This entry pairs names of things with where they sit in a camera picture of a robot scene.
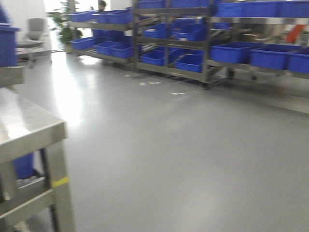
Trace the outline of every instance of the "stainless steel table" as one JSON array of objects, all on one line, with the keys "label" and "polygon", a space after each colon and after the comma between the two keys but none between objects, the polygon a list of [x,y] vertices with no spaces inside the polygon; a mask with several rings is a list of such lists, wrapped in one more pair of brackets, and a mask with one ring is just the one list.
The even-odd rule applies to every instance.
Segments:
[{"label": "stainless steel table", "polygon": [[[62,140],[65,123],[0,87],[0,232],[50,208],[56,232],[74,232]],[[18,188],[13,160],[39,151],[45,178]]]}]

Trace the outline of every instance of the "metal shelf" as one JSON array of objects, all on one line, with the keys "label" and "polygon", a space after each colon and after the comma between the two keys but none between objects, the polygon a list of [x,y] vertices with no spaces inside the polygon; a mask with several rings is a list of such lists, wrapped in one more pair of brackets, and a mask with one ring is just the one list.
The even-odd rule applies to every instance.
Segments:
[{"label": "metal shelf", "polygon": [[138,62],[137,67],[138,67],[138,69],[153,71],[153,72],[157,72],[157,73],[164,73],[164,74],[169,74],[169,75],[173,75],[173,76],[184,77],[184,78],[197,80],[197,81],[201,81],[202,77],[204,75],[204,74],[199,73],[199,72],[196,73],[196,72],[191,72],[191,71],[187,71],[187,70],[175,69],[175,68],[153,65],[153,64],[147,64],[147,63],[142,63],[142,62]]},{"label": "metal shelf", "polygon": [[262,72],[262,73],[276,73],[282,76],[290,76],[290,77],[297,77],[302,79],[309,79],[308,73],[300,73],[300,72],[291,72],[288,70],[278,70],[278,69],[268,69],[268,68],[262,68],[262,67],[256,67],[252,66],[250,64],[235,64],[235,63],[225,63],[225,62],[217,62],[214,60],[209,59],[208,60],[209,65],[213,66],[221,66],[231,69],[242,69],[242,70],[248,70],[252,72]]},{"label": "metal shelf", "polygon": [[245,24],[300,24],[308,25],[309,18],[236,18],[236,17],[211,17],[212,23],[245,23]]},{"label": "metal shelf", "polygon": [[192,7],[192,8],[158,8],[158,9],[136,9],[137,15],[156,16],[156,15],[207,15],[208,7]]},{"label": "metal shelf", "polygon": [[90,56],[90,57],[96,57],[99,59],[107,59],[116,63],[121,63],[121,64],[129,64],[133,61],[133,58],[118,58],[118,57],[113,57],[113,56],[107,56],[107,55],[102,55],[98,54],[95,49],[87,49],[87,50],[75,50],[73,49],[73,53],[76,53],[78,55],[85,55],[85,56]]},{"label": "metal shelf", "polygon": [[[148,19],[141,20],[139,24],[141,26],[146,26],[158,20],[157,17],[152,17]],[[127,31],[133,29],[133,23],[129,24],[111,24],[111,23],[97,23],[95,20],[87,21],[87,22],[69,22],[69,26],[75,28],[92,28],[92,29],[104,29],[104,30],[119,30],[119,31]]]},{"label": "metal shelf", "polygon": [[196,50],[204,50],[205,45],[206,45],[204,41],[193,42],[193,41],[179,41],[179,40],[156,39],[156,38],[145,38],[145,37],[138,37],[137,42],[157,44],[157,45],[168,46],[168,47],[196,49]]},{"label": "metal shelf", "polygon": [[12,66],[0,68],[0,86],[19,85],[24,83],[24,67]]}]

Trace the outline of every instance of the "white wall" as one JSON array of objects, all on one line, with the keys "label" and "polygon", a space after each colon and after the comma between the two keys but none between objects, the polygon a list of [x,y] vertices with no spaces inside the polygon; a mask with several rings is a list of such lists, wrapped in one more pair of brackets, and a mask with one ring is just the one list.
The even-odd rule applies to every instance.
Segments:
[{"label": "white wall", "polygon": [[[43,0],[0,0],[1,5],[11,18],[13,27],[20,28],[17,32],[17,40],[22,40],[28,30],[27,19],[29,18],[46,18],[45,5]],[[46,24],[46,48],[51,50],[50,36]]]},{"label": "white wall", "polygon": [[112,10],[123,10],[129,6],[132,6],[132,0],[111,0]]}]

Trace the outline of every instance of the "table top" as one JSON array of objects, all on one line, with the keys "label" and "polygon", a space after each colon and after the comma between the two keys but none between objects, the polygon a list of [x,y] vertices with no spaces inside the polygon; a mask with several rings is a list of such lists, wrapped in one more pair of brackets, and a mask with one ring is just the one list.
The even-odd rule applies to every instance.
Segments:
[{"label": "table top", "polygon": [[63,120],[18,94],[0,87],[0,163],[65,138]]}]

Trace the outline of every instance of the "person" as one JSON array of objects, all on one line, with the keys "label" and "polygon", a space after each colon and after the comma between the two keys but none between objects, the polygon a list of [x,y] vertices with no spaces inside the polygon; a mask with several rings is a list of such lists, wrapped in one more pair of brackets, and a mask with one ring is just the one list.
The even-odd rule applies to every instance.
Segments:
[{"label": "person", "polygon": [[106,2],[104,0],[101,0],[100,3],[98,4],[98,11],[103,12],[106,7]]}]

